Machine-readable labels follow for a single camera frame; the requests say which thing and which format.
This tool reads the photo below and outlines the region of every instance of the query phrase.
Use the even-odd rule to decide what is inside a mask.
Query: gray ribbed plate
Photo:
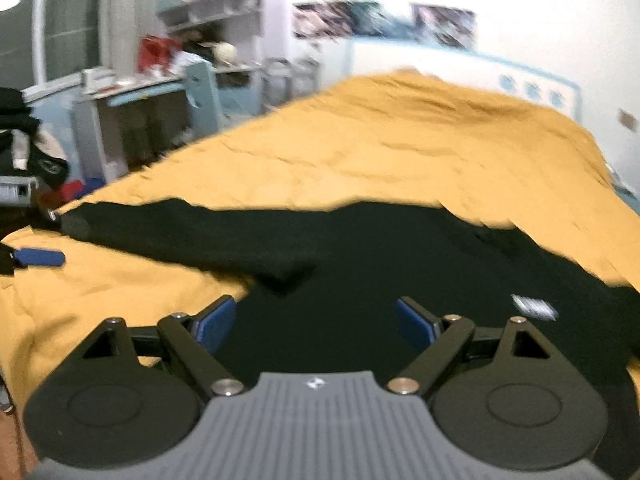
[[[30,478],[607,480],[587,461],[540,473],[478,462],[440,433],[421,399],[386,392],[370,372],[263,374],[250,392],[212,400],[190,436],[154,460],[109,471],[45,460]]]

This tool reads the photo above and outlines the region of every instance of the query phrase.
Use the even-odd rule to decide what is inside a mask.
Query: wall outlet
[[[633,115],[631,115],[629,112],[625,112],[624,110],[620,109],[618,111],[618,121],[633,133],[638,132],[638,119],[633,117]]]

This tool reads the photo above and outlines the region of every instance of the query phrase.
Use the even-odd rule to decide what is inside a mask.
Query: blue circle
[[[553,108],[562,108],[564,106],[564,97],[560,92],[552,91],[551,94],[549,94],[549,100]]]
[[[513,92],[516,89],[516,82],[513,80],[513,77],[510,77],[508,75],[501,75],[500,88],[502,88],[506,92]]]
[[[527,83],[525,93],[532,101],[540,101],[540,87],[533,83]]]

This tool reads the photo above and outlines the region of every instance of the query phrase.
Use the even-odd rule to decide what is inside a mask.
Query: black hat
[[[24,104],[22,92],[0,87],[0,115],[29,114],[31,107]]]

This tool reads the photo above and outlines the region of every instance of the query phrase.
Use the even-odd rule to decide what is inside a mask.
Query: red object
[[[72,180],[63,184],[55,191],[43,194],[39,202],[50,209],[57,209],[78,196],[84,189],[84,184],[79,180]]]
[[[180,44],[171,38],[145,36],[140,40],[138,51],[138,72],[147,73],[153,65],[167,68],[171,64],[174,51],[180,49]]]

